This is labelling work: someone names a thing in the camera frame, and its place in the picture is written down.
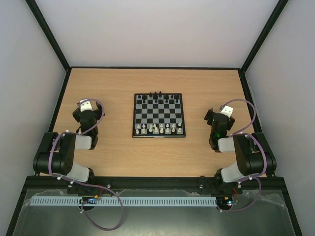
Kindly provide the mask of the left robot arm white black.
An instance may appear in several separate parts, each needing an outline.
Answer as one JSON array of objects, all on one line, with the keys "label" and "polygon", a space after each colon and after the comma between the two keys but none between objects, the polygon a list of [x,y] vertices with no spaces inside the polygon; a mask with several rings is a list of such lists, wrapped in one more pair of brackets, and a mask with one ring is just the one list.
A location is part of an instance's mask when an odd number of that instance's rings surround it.
[{"label": "left robot arm white black", "polygon": [[33,160],[33,169],[71,183],[87,183],[93,177],[92,169],[74,161],[76,150],[93,150],[98,142],[98,125],[105,116],[104,105],[97,99],[83,99],[73,112],[79,123],[76,132],[68,130],[46,132]]}]

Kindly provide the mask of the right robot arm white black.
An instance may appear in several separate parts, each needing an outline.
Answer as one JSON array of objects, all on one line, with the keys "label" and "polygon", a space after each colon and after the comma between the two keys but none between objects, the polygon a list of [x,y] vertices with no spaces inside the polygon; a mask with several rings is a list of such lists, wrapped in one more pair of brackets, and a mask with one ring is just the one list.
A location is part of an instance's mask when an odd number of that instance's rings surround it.
[{"label": "right robot arm white black", "polygon": [[224,107],[219,113],[209,109],[205,115],[211,126],[209,145],[218,153],[232,152],[236,162],[218,169],[211,186],[219,193],[224,193],[240,184],[243,180],[272,174],[277,167],[276,159],[263,133],[238,133],[228,135],[235,119],[231,116],[232,108]]}]

